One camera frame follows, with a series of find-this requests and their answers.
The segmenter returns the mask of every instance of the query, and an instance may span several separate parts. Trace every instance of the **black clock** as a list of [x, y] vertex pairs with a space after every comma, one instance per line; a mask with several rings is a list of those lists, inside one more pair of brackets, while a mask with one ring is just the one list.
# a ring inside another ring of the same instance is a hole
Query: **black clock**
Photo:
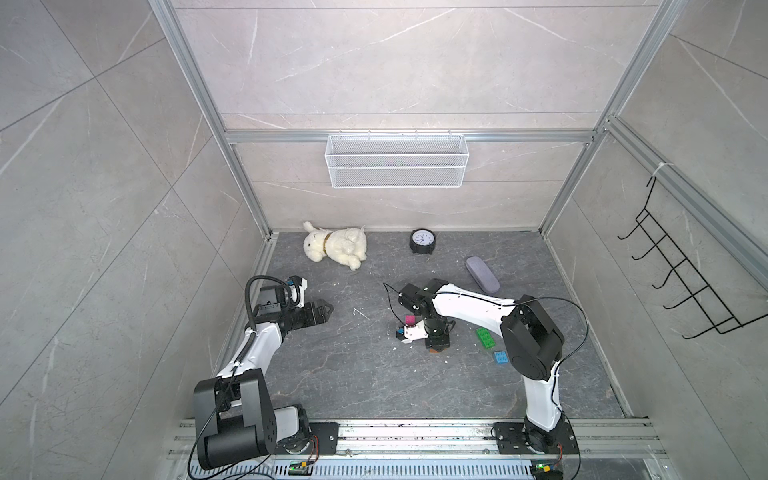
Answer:
[[429, 253], [435, 251], [435, 232], [425, 228], [418, 228], [411, 232], [409, 241], [413, 253]]

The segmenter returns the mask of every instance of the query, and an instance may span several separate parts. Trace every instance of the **black cable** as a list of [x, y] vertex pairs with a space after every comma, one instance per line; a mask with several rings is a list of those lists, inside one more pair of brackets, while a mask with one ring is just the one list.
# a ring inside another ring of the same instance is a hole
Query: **black cable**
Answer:
[[[584, 339], [581, 341], [581, 343], [579, 343], [579, 344], [578, 344], [578, 346], [577, 346], [575, 349], [573, 349], [573, 351], [571, 351], [569, 354], [567, 354], [565, 357], [563, 357], [563, 359], [560, 361], [560, 363], [558, 364], [558, 366], [557, 366], [557, 367], [554, 369], [554, 383], [553, 383], [553, 385], [552, 385], [552, 394], [550, 394], [550, 396], [549, 396], [549, 399], [550, 399], [550, 401], [552, 402], [552, 404], [554, 404], [554, 406], [555, 406], [555, 407], [556, 407], [558, 410], [560, 410], [560, 414], [561, 414], [561, 415], [563, 415], [563, 416], [565, 417], [565, 419], [566, 419], [566, 420], [568, 420], [568, 423], [571, 423], [571, 419], [569, 419], [569, 418], [568, 418], [568, 415], [566, 415], [566, 414], [565, 414], [565, 412], [563, 411], [563, 408], [562, 408], [562, 407], [560, 407], [560, 406], [557, 404], [557, 402], [554, 400], [554, 391], [555, 391], [555, 390], [557, 389], [557, 387], [558, 387], [558, 373], [560, 372], [560, 367], [563, 365], [563, 362], [564, 362], [565, 360], [567, 360], [567, 359], [571, 358], [571, 356], [572, 356], [573, 354], [575, 354], [576, 352], [578, 352], [578, 351], [581, 349], [581, 347], [582, 347], [582, 346], [584, 346], [584, 344], [587, 342], [587, 338], [589, 338], [589, 320], [587, 320], [587, 314], [586, 314], [586, 313], [584, 313], [584, 309], [582, 309], [582, 308], [581, 308], [581, 306], [579, 306], [579, 305], [578, 305], [576, 302], [574, 302], [573, 300], [569, 300], [569, 299], [567, 299], [567, 298], [562, 298], [562, 297], [559, 297], [559, 296], [540, 296], [540, 297], [538, 297], [538, 298], [534, 298], [534, 299], [532, 299], [532, 300], [526, 300], [526, 301], [524, 301], [524, 302], [520, 302], [520, 303], [518, 303], [518, 305], [525, 305], [526, 303], [535, 302], [536, 300], [540, 300], [540, 299], [545, 299], [545, 300], [546, 300], [546, 299], [551, 299], [551, 300], [562, 300], [562, 301], [564, 301], [564, 302], [568, 302], [568, 303], [570, 303], [571, 305], [573, 305], [573, 306], [575, 306], [576, 308], [578, 308], [578, 311], [579, 311], [579, 312], [581, 312], [581, 315], [584, 317], [584, 324], [585, 324], [585, 326], [586, 326], [586, 331], [584, 332]], [[576, 438], [576, 435], [574, 435], [574, 441], [576, 442], [576, 451], [578, 452], [578, 465], [577, 465], [577, 467], [576, 467], [576, 472], [575, 472], [575, 473], [573, 474], [573, 476], [571, 477], [571, 480], [574, 480], [574, 478], [576, 478], [576, 475], [578, 475], [579, 471], [581, 470], [581, 450], [578, 448], [578, 439]]]
[[400, 319], [399, 316], [397, 316], [397, 313], [395, 313], [395, 309], [392, 308], [392, 297], [389, 296], [389, 290], [387, 288], [391, 288], [393, 292], [397, 293], [398, 295], [400, 292], [398, 290], [395, 290], [395, 287], [392, 285], [389, 285], [387, 282], [382, 282], [384, 284], [384, 291], [386, 292], [386, 299], [389, 302], [389, 310], [392, 312], [392, 315], [395, 316], [398, 322], [402, 323], [403, 326], [406, 326], [406, 324]]
[[[245, 284], [245, 311], [246, 311], [246, 314], [248, 315], [248, 324], [250, 325], [250, 328], [254, 332], [256, 332], [256, 315], [253, 312], [253, 307], [252, 307], [251, 302], [250, 302], [250, 288], [253, 285], [253, 282], [255, 282], [256, 280], [271, 280], [271, 281], [277, 283], [282, 288], [284, 288], [286, 293], [288, 294], [287, 298], [286, 298], [286, 300], [288, 302], [288, 305], [289, 306], [296, 305], [293, 302], [293, 296], [291, 295], [291, 292], [290, 292], [290, 286], [288, 285], [288, 283], [285, 283], [285, 281], [283, 281], [283, 280], [281, 280], [281, 279], [279, 279], [279, 278], [277, 278], [275, 276], [270, 276], [270, 275], [254, 275], [254, 276], [252, 276], [251, 278], [248, 279], [248, 281]], [[298, 286], [298, 285], [295, 285], [295, 287], [296, 287], [296, 300], [299, 301], [300, 300], [300, 295], [301, 295], [301, 292], [300, 292], [301, 289], [300, 289], [300, 286]]]
[[230, 381], [227, 383], [227, 387], [220, 394], [221, 398], [219, 398], [219, 401], [216, 402], [216, 406], [214, 407], [214, 410], [208, 416], [208, 420], [205, 421], [205, 424], [203, 425], [203, 428], [200, 429], [200, 433], [197, 434], [197, 438], [195, 438], [194, 444], [192, 445], [192, 449], [190, 450], [190, 455], [187, 458], [187, 475], [192, 480], [210, 480], [211, 478], [215, 477], [216, 475], [224, 473], [227, 470], [229, 470], [230, 468], [232, 468], [235, 465], [237, 465], [237, 463], [233, 463], [232, 465], [226, 467], [224, 470], [220, 470], [220, 471], [218, 471], [218, 472], [216, 472], [216, 473], [214, 473], [212, 475], [208, 475], [207, 477], [196, 477], [196, 476], [192, 475], [192, 455], [194, 454], [194, 449], [197, 447], [197, 444], [200, 442], [200, 438], [202, 438], [203, 433], [205, 432], [205, 428], [208, 427], [208, 424], [210, 423], [210, 421], [213, 419], [214, 415], [216, 415], [216, 413], [219, 411], [219, 409], [223, 405], [224, 400], [227, 398], [229, 392], [232, 391], [232, 384], [235, 381], [235, 371], [237, 370], [237, 367], [238, 367], [238, 365], [235, 365], [232, 368], [232, 376], [230, 377]]
[[438, 295], [458, 295], [458, 296], [468, 296], [469, 298], [474, 298], [474, 299], [477, 299], [477, 300], [482, 300], [483, 302], [488, 302], [488, 303], [490, 303], [490, 304], [492, 304], [492, 305], [496, 305], [496, 306], [515, 306], [515, 305], [522, 305], [521, 303], [517, 303], [517, 304], [513, 303], [512, 305], [502, 305], [502, 304], [500, 304], [500, 303], [492, 302], [491, 300], [488, 300], [487, 298], [482, 298], [482, 297], [480, 297], [480, 296], [474, 296], [474, 295], [471, 295], [471, 294], [469, 294], [469, 293], [464, 293], [464, 292], [437, 292], [437, 293], [433, 293], [433, 294], [432, 294], [432, 298], [435, 298], [435, 297], [436, 297], [436, 296], [438, 296]]
[[271, 456], [272, 456], [272, 454], [270, 453], [269, 455], [267, 455], [267, 456], [266, 456], [266, 458], [265, 458], [264, 460], [262, 460], [261, 462], [259, 462], [259, 465], [256, 465], [256, 466], [255, 466], [255, 467], [253, 467], [251, 470], [249, 470], [249, 471], [247, 471], [247, 472], [245, 472], [245, 473], [233, 473], [232, 475], [228, 475], [228, 476], [226, 476], [226, 477], [222, 478], [221, 480], [228, 480], [228, 479], [230, 479], [230, 478], [232, 478], [232, 480], [240, 480], [242, 477], [244, 477], [244, 476], [246, 476], [246, 475], [261, 475], [261, 476], [263, 476], [263, 477], [269, 478], [270, 480], [275, 480], [275, 478], [274, 478], [272, 475], [268, 474], [268, 473], [260, 473], [260, 472], [256, 472], [256, 470], [257, 470], [257, 469], [258, 469], [258, 468], [259, 468], [259, 467], [260, 467], [260, 466], [261, 466], [261, 465], [262, 465], [264, 462], [266, 462], [267, 460], [269, 460]]

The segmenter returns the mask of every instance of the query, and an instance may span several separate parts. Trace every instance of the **dog collar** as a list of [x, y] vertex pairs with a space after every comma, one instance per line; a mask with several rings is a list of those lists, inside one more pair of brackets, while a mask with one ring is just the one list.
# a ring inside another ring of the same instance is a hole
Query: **dog collar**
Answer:
[[328, 233], [326, 235], [326, 239], [323, 240], [323, 253], [326, 254], [326, 255], [328, 254], [328, 252], [326, 252], [326, 243], [328, 242], [328, 239], [331, 237], [331, 233]]

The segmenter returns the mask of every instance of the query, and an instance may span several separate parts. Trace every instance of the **blue lego brick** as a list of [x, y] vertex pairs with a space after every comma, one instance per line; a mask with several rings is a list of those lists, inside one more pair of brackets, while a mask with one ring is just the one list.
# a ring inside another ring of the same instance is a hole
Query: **blue lego brick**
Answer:
[[493, 352], [493, 356], [496, 357], [496, 363], [501, 365], [502, 363], [509, 363], [506, 352]]

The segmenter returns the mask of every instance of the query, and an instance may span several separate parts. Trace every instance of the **clock face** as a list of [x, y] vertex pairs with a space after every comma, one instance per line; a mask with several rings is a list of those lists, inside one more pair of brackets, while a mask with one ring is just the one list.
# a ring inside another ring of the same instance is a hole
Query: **clock face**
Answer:
[[417, 230], [413, 232], [413, 243], [426, 247], [435, 242], [435, 236], [429, 230]]

